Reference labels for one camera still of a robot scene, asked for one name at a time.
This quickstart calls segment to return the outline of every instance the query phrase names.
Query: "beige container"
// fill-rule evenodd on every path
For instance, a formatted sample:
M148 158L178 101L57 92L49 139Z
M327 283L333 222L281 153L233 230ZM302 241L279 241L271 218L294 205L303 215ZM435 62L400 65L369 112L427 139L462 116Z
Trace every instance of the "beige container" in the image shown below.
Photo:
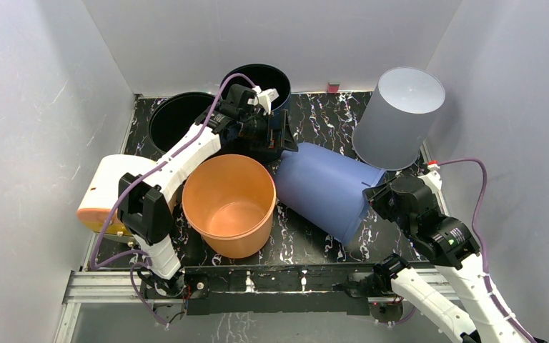
M182 192L190 225L213 250L232 259L251 256L266 244L276 203L268 171L241 155L207 160L190 175Z

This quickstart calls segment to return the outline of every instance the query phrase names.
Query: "navy blue container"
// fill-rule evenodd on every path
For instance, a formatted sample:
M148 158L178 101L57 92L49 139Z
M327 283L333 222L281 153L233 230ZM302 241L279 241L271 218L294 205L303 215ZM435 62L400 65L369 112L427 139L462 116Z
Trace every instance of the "navy blue container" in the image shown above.
M300 143L298 152L283 152L274 185L283 204L348 245L369 209L363 190L377 186L384 173L326 148Z
M235 70L228 73L222 80L222 82L230 75L241 73L249 77L257 86L260 87L262 91L266 89L274 88L279 93L279 97L272 102L272 113L277 116L280 115L282 111L290 109L290 97L292 95L292 87L290 80L287 78L282 71L273 66L268 66L266 64L248 64L246 66L240 66ZM230 86L233 84L241 84L242 86L251 88L251 85L242 77L235 77L222 91L222 98L226 99ZM236 139L234 142L226 145L221 151L220 154L241 154L256 161L261 164L269 164L279 159L279 154L277 152L260 152L256 153L248 149L248 146L251 143L243 139Z

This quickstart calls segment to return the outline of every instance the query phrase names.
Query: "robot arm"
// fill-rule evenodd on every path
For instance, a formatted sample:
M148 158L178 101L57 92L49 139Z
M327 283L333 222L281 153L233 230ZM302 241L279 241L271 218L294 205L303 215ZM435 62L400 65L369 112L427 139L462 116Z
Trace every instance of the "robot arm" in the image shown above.
M452 342L532 342L496 307L492 293L514 318L493 283L493 292L487 291L483 256L470 230L460 220L439 212L431 191L440 187L436 179L438 177L401 176L366 189L365 195L372 208L383 219L396 222L414 248L447 279L470 318L422 281L409 264L395 254L375 268L374 275L380 280L380 286L390 287L394 293L409 299Z
M124 198L117 215L149 255L152 276L147 279L141 275L148 284L157 285L169 295L178 294L184 286L182 265L169 236L174 227L172 210L178 189L204 160L236 139L247 145L247 151L256 153L297 151L287 111L277 114L270 111L271 102L277 96L275 89L261 91L259 87L249 89L232 85L227 98L217 102L207 128L201 132L209 109L197 117L184 138L155 165L165 161L167 164L136 185ZM119 195L140 176L125 174L119 180Z

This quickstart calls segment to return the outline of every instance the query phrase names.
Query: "black container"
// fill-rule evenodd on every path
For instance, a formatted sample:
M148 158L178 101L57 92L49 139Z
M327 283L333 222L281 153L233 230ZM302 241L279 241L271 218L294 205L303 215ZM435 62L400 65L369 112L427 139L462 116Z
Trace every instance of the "black container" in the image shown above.
M211 94L193 91L176 95L159 105L148 124L148 135L154 146L161 153L168 152L213 101Z
M248 64L246 66L240 66L235 70L231 71L226 75L224 80L233 74L241 73L249 77L257 86L259 86L262 91L266 89L274 88L279 92L279 97L272 102L272 111L277 113L282 109L289 109L290 96L292 94L292 87L290 80L287 78L287 75L283 74L277 68L273 66L268 66L266 64ZM228 85L224 88L222 92L222 98L226 99L228 95L228 90L233 84L241 84L243 86L251 88L249 82L245 81L242 77L235 77L230 80Z
M240 66L226 75L224 80L230 75L241 73L249 77L262 91L266 89L274 88L279 93L279 97L272 102L271 111L274 115L279 114L282 110L290 109L290 97L292 95L292 87L290 80L282 71L273 66L266 64L248 64L246 66ZM242 77L235 77L226 85L224 91L222 91L222 98L226 99L228 90L233 84L241 84L242 86L251 88L249 82ZM277 161L280 158L280 153L277 152L261 152L250 151L248 149L249 143L243 139L236 139L231 144L226 145L220 152L220 154L241 154L252 159L255 159L261 164L269 164Z

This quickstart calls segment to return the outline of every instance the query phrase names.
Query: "black wire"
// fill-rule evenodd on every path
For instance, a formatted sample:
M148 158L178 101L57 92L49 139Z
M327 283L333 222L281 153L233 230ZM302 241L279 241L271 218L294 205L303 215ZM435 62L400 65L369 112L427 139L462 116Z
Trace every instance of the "black wire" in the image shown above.
M169 323L171 324L171 323L174 321L174 319L176 319L176 317L178 317L180 314L184 314L184 311L180 311L180 312L176 313L176 314L171 318L171 320L169 320Z

